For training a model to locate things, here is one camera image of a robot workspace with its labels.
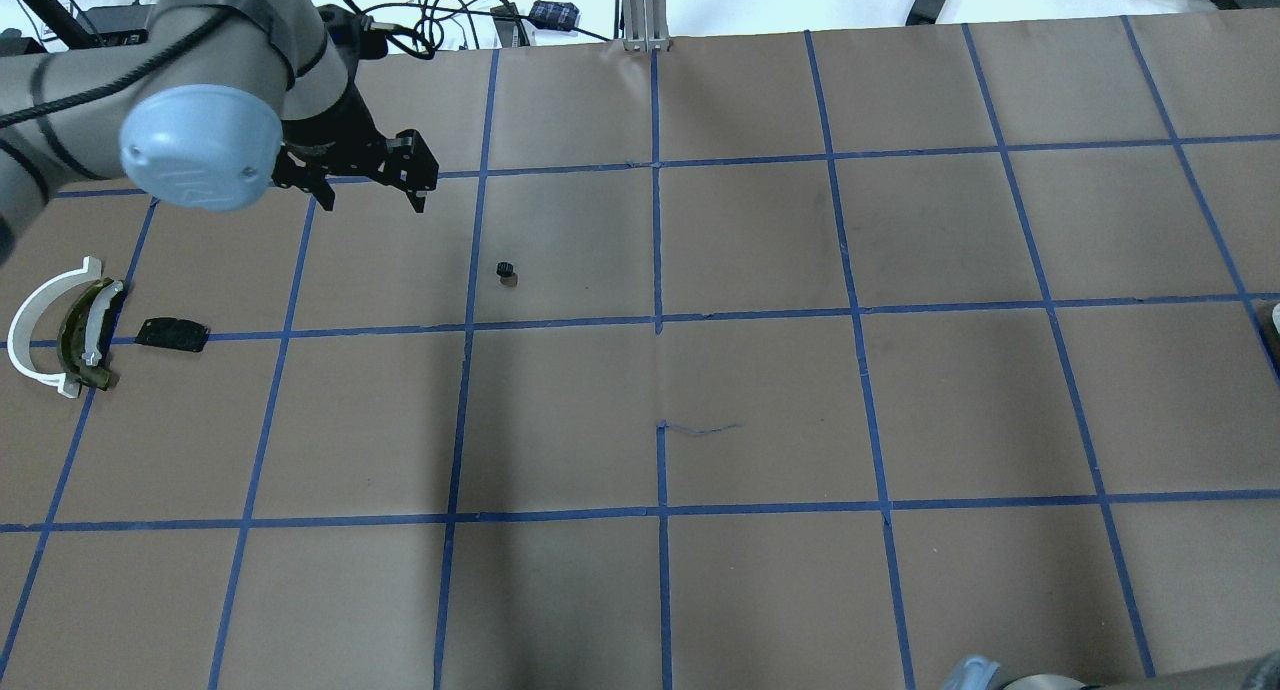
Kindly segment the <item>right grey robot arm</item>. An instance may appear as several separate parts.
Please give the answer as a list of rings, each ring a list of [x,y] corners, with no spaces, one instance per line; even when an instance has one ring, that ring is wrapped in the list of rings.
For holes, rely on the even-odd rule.
[[[1277,689],[1276,650],[1170,673],[1084,675],[1014,672],[984,655],[966,655],[938,689]]]

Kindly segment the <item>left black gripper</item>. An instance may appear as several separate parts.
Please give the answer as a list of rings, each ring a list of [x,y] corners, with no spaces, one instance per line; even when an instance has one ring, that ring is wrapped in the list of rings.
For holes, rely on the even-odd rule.
[[[344,90],[324,111],[283,122],[283,143],[271,179],[276,187],[306,189],[321,210],[332,213],[337,195],[326,178],[366,178],[401,189],[413,213],[425,213],[439,172],[419,131],[381,134],[360,90]]]

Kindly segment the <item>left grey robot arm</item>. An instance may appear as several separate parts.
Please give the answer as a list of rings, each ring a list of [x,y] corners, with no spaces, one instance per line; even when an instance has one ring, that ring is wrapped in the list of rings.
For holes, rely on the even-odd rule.
[[[215,213],[271,188],[335,204],[365,178],[422,213],[440,166],[419,131],[378,129],[356,76],[402,26],[312,0],[157,0],[134,46],[3,60],[3,257],[81,181],[128,179]]]

